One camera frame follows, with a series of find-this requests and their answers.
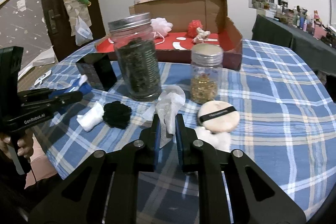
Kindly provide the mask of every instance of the door handle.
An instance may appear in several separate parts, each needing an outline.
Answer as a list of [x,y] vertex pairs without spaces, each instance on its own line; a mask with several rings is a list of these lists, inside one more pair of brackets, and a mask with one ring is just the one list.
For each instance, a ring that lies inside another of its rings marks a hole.
[[56,21],[55,19],[60,17],[61,15],[54,15],[54,10],[49,10],[49,22],[50,22],[50,27],[51,27],[51,33],[56,34],[58,33],[57,27],[56,27]]

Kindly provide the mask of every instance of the small glass jar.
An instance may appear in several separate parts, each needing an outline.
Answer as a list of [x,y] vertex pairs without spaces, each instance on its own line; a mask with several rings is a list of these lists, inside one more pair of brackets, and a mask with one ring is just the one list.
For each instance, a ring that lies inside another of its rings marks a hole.
[[156,100],[161,94],[161,80],[150,13],[109,22],[109,29],[130,98]]
[[197,44],[191,49],[191,100],[197,104],[212,101],[218,94],[223,49],[213,44]]

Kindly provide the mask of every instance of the silver lid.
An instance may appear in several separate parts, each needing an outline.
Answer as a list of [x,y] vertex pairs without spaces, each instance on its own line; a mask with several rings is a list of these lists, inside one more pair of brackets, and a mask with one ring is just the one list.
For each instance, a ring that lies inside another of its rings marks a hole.
[[138,27],[141,25],[149,24],[151,22],[151,14],[143,13],[136,14],[124,19],[119,19],[116,21],[109,22],[109,30],[110,32],[125,30],[129,28]]
[[196,44],[191,49],[191,60],[203,66],[217,66],[223,62],[223,49],[208,43]]

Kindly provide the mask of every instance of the black ribbon strap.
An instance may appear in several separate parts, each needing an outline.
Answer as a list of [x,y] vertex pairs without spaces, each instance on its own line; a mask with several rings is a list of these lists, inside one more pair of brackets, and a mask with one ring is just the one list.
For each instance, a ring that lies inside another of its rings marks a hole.
[[201,116],[199,118],[199,120],[201,122],[205,122],[205,121],[208,121],[208,120],[211,120],[211,119],[214,119],[214,118],[217,118],[217,117],[229,114],[229,113],[234,112],[234,111],[237,111],[235,109],[235,107],[234,106],[229,106],[229,107],[227,107],[225,109],[222,109],[222,110],[219,110],[219,111],[216,111],[216,112],[212,112],[212,113],[203,115],[203,116]]

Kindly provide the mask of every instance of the wooden door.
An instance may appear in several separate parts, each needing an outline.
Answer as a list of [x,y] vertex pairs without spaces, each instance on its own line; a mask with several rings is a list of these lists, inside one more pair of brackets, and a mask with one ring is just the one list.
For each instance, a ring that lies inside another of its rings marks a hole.
[[[75,36],[71,36],[71,26],[69,17],[65,9],[63,0],[41,0],[45,23],[48,28],[48,35],[54,48],[58,61],[63,60],[68,55],[79,49],[75,43]],[[91,6],[88,7],[92,25],[90,29],[93,40],[105,36],[105,29],[100,13],[98,0],[89,0]]]

